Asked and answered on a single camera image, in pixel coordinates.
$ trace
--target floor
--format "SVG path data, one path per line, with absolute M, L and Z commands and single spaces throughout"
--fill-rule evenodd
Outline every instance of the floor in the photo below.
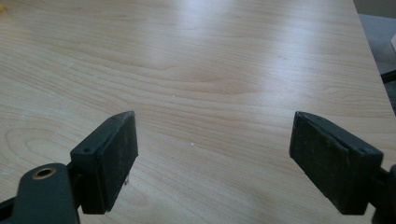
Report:
M 396 1 L 355 0 L 361 25 L 375 58 L 379 74 L 396 70 L 396 51 L 390 40 L 396 35 Z M 396 81 L 385 84 L 390 103 L 396 115 Z

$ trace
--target hole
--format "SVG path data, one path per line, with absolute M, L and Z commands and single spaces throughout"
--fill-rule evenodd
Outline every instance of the hole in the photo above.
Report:
M 52 167 L 43 168 L 33 174 L 33 179 L 45 179 L 55 174 L 56 169 Z

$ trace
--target wood grain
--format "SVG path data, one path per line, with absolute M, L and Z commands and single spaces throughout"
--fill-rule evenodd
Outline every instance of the wood grain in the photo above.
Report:
M 352 1 L 1 0 L 0 200 L 107 117 L 139 157 L 113 211 L 82 223 L 370 223 L 289 157 L 296 110 L 396 162 L 396 119 Z

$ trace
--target clamp jaw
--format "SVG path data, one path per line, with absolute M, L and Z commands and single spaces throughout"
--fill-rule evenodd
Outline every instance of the clamp jaw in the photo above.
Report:
M 290 156 L 343 215 L 375 208 L 372 222 L 396 223 L 396 165 L 381 168 L 383 153 L 334 123 L 296 112 Z
M 110 211 L 137 157 L 134 112 L 107 119 L 70 156 L 67 165 L 26 173 L 17 196 L 0 203 L 0 224 L 76 224 L 80 206 L 85 214 Z

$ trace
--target black clamp jaw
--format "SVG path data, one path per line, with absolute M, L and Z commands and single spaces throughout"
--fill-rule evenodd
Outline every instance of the black clamp jaw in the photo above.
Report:
M 0 224 L 76 224 L 77 209 L 104 214 L 113 207 L 137 157 L 134 112 L 107 119 L 71 152 L 22 178 L 15 198 L 0 203 Z
M 375 208 L 372 223 L 396 223 L 396 165 L 381 168 L 383 153 L 316 115 L 296 112 L 290 156 L 343 215 Z

